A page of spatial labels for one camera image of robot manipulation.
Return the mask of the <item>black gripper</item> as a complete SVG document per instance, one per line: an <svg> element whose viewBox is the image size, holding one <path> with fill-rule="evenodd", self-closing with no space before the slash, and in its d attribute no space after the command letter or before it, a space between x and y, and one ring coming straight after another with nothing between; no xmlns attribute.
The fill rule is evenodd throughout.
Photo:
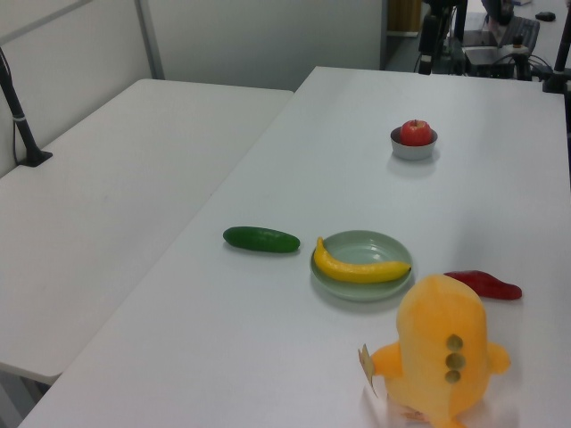
<svg viewBox="0 0 571 428"><path fill-rule="evenodd" d="M440 18L435 15L426 15L423 20L418 45L418 51L422 54L419 57L418 74L432 73L432 55L434 54L436 43L438 41L440 22Z"/></svg>

